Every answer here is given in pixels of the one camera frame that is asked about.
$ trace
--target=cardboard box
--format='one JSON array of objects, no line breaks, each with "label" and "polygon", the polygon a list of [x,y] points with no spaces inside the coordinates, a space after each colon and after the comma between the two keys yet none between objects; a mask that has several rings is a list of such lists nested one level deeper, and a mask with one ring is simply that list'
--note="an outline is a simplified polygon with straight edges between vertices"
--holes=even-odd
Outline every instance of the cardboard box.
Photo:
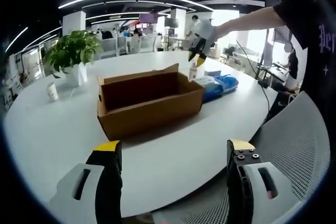
[{"label": "cardboard box", "polygon": [[204,89],[179,64],[159,71],[98,78],[98,119],[108,139],[126,137],[197,114]]}]

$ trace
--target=white round table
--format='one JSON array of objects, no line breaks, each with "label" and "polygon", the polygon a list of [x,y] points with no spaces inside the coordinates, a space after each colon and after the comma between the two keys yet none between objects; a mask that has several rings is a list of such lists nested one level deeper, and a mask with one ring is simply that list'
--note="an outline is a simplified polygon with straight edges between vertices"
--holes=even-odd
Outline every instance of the white round table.
[{"label": "white round table", "polygon": [[[58,181],[92,150],[107,142],[97,119],[96,76],[163,69],[180,64],[188,75],[188,52],[127,55],[87,65],[88,82],[67,90],[63,79],[38,80],[18,96],[5,118],[8,146],[28,188],[41,202],[55,193]],[[166,206],[201,187],[226,166],[230,138],[249,141],[263,123],[267,100],[252,77],[207,59],[198,70],[222,70],[239,80],[237,90],[203,105],[183,123],[141,135],[137,144],[123,143],[122,217]],[[46,87],[55,82],[60,100],[49,102]],[[273,104],[276,92],[265,90]]]}]

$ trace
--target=potted plant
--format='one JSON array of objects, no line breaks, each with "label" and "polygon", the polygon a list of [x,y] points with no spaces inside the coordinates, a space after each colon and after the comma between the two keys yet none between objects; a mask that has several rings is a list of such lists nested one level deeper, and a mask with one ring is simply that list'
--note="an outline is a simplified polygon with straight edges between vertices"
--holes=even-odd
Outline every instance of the potted plant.
[{"label": "potted plant", "polygon": [[87,81],[86,63],[93,63],[95,53],[100,51],[100,41],[93,32],[73,31],[46,52],[44,61],[55,71],[65,73],[67,83],[77,87]]}]

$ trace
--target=plastic bottle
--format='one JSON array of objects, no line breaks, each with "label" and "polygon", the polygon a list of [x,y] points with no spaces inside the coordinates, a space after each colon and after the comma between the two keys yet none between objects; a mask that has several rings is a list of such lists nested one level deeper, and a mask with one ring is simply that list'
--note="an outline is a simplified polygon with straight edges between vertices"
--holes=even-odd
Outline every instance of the plastic bottle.
[{"label": "plastic bottle", "polygon": [[192,62],[190,70],[189,70],[189,81],[192,81],[192,79],[195,79],[196,75],[197,75],[196,63]]}]

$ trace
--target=cable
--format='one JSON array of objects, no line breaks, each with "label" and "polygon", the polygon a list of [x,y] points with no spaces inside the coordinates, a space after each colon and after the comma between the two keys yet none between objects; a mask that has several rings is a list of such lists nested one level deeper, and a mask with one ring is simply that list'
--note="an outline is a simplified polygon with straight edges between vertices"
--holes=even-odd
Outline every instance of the cable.
[{"label": "cable", "polygon": [[[240,48],[243,50],[244,54],[246,55],[246,59],[248,60],[248,63],[250,64],[250,66],[251,66],[251,68],[252,68],[252,71],[254,72],[254,74],[256,75],[256,77],[258,78],[258,81],[259,81],[258,74],[257,74],[257,72],[254,70],[254,68],[253,68],[253,66],[252,66],[252,63],[251,63],[250,59],[249,59],[248,56],[247,56],[246,51],[245,51],[245,50],[243,49],[243,47],[240,45],[240,43],[238,42],[238,40],[236,40],[236,42],[238,43],[238,45],[240,46]],[[269,113],[269,111],[270,111],[269,100],[268,100],[268,97],[267,97],[267,95],[266,95],[266,92],[264,91],[264,87],[263,87],[263,86],[261,86],[261,90],[263,91],[263,93],[264,93],[264,95],[265,95],[265,97],[266,97],[266,100],[267,100],[267,108],[268,108],[268,113]]]}]

